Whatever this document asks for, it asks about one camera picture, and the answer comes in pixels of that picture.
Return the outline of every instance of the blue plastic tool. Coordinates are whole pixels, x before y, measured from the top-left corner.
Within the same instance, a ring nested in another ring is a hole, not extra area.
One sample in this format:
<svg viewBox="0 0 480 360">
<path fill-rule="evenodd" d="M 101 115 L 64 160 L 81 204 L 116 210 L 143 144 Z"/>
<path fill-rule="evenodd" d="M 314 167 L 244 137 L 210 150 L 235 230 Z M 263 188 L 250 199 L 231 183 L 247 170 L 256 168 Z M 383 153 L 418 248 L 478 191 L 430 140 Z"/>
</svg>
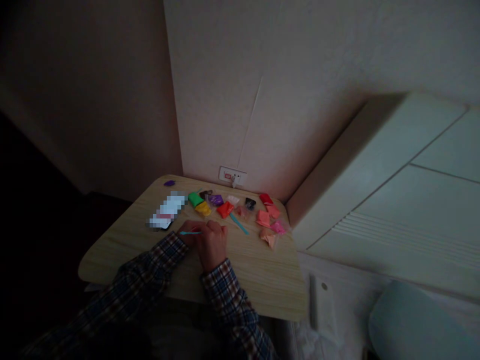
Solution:
<svg viewBox="0 0 480 360">
<path fill-rule="evenodd" d="M 240 223 L 240 221 L 237 220 L 237 218 L 236 218 L 232 213 L 230 213 L 230 217 L 231 217 L 231 219 L 235 222 L 235 224 L 237 224 L 238 227 L 243 230 L 243 232 L 245 233 L 245 235 L 248 235 L 248 234 L 249 234 L 249 232 L 247 231 L 247 229 L 244 228 L 244 226 Z"/>
<path fill-rule="evenodd" d="M 201 234 L 202 232 L 188 232 L 188 231 L 180 231 L 180 235 L 190 235 L 190 234 Z"/>
</svg>

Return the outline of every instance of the person's left hand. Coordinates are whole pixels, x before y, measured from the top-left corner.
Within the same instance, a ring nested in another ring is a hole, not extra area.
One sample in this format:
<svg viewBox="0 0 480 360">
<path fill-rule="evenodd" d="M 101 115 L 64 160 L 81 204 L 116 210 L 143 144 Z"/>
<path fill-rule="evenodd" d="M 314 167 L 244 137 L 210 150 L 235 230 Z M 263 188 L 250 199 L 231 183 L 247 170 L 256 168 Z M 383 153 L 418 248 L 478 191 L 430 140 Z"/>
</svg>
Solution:
<svg viewBox="0 0 480 360">
<path fill-rule="evenodd" d="M 192 221 L 187 220 L 183 223 L 183 225 L 178 229 L 176 235 L 187 245 L 189 248 L 193 248 L 195 246 L 196 238 L 198 235 L 180 235 L 180 232 L 188 232 L 188 233 L 195 233 L 200 231 L 200 226 L 205 225 L 203 221 Z"/>
</svg>

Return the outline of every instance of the green clay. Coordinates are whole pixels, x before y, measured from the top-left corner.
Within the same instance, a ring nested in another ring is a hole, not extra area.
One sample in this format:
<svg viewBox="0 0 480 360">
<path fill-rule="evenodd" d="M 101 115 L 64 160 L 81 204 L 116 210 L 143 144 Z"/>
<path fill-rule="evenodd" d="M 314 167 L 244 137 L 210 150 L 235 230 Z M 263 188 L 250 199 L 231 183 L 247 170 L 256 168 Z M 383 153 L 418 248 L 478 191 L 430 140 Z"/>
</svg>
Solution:
<svg viewBox="0 0 480 360">
<path fill-rule="evenodd" d="M 196 208 L 198 204 L 201 204 L 204 202 L 204 200 L 196 192 L 189 193 L 188 200 L 191 202 L 194 208 Z"/>
</svg>

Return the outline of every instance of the phone screen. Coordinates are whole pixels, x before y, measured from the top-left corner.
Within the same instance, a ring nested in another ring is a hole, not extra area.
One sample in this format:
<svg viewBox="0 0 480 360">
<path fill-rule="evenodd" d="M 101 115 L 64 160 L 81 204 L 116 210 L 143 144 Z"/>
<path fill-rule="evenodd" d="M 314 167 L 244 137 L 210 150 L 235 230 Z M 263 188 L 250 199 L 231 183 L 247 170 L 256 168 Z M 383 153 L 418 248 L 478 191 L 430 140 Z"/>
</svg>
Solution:
<svg viewBox="0 0 480 360">
<path fill-rule="evenodd" d="M 148 219 L 147 226 L 153 229 L 167 230 L 180 215 L 187 202 L 187 194 L 183 191 L 172 191 L 160 208 Z"/>
</svg>

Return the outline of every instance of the person's right hand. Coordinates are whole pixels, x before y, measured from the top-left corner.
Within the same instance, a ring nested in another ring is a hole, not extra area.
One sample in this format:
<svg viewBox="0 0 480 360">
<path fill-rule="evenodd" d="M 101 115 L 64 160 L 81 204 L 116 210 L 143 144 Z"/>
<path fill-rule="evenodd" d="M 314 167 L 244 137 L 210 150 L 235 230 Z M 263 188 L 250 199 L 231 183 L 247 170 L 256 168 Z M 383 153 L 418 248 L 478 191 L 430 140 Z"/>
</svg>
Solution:
<svg viewBox="0 0 480 360">
<path fill-rule="evenodd" d="M 229 229 L 212 220 L 198 226 L 198 228 L 201 234 L 197 237 L 196 247 L 203 271 L 207 274 L 227 258 Z"/>
</svg>

